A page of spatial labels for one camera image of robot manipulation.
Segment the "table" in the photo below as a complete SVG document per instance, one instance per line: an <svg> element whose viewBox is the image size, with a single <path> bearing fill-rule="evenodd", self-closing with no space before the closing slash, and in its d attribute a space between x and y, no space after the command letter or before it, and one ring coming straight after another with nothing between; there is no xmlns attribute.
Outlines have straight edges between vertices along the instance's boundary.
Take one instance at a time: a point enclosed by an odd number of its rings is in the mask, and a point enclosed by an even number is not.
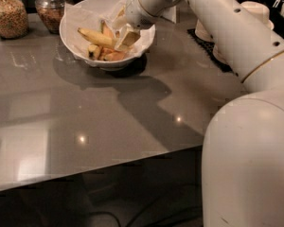
<svg viewBox="0 0 284 227"><path fill-rule="evenodd" d="M189 37L190 8L179 14L117 73L75 60L37 14L24 38L0 39L0 191L201 145L245 90Z"/></svg>

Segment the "white bowl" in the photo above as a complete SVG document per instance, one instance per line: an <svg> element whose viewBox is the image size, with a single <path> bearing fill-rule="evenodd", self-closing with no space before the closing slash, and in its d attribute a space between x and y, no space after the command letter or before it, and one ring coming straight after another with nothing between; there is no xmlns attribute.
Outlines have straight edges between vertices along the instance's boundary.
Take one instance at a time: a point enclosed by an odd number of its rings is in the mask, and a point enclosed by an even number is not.
<svg viewBox="0 0 284 227"><path fill-rule="evenodd" d="M88 41L79 33L79 27L87 27L99 31L102 19L112 20L126 0L84 0L74 6L66 6L60 23L60 36L64 45L74 54L93 67L104 70L119 70L141 57L153 43L155 26L141 30L141 38L133 45L122 61L93 61L87 53Z"/></svg>

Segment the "countertop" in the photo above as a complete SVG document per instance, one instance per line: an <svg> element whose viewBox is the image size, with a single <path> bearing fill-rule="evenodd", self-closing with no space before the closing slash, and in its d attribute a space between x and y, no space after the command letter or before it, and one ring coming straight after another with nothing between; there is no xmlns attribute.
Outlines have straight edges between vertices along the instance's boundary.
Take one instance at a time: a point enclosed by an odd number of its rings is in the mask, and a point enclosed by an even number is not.
<svg viewBox="0 0 284 227"><path fill-rule="evenodd" d="M201 145L245 90L187 34L188 7L179 19L115 73L76 61L37 14L25 37L0 39L0 191Z"/></svg>

